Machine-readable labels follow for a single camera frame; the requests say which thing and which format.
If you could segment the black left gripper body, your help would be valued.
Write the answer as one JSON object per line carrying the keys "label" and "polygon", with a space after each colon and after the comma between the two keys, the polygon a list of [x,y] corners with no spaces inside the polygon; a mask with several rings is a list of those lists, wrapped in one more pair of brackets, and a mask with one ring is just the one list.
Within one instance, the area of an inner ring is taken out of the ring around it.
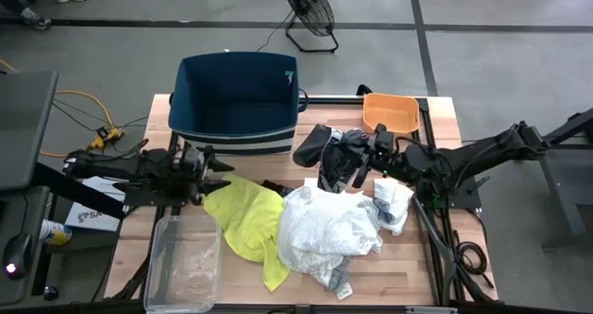
{"label": "black left gripper body", "polygon": [[182,183],[189,185],[189,200],[192,204],[200,204],[202,196],[211,192],[211,180],[207,173],[213,157],[214,150],[210,145],[199,150],[186,144],[173,158],[173,168],[180,173]]}

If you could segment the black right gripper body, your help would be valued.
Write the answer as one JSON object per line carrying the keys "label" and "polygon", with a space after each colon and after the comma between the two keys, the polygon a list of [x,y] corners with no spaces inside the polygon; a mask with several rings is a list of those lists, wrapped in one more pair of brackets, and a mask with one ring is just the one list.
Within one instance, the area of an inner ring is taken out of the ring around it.
{"label": "black right gripper body", "polygon": [[383,177],[399,181],[408,179],[406,155],[399,151],[395,135],[389,132],[384,124],[378,124],[374,129],[369,165]]}

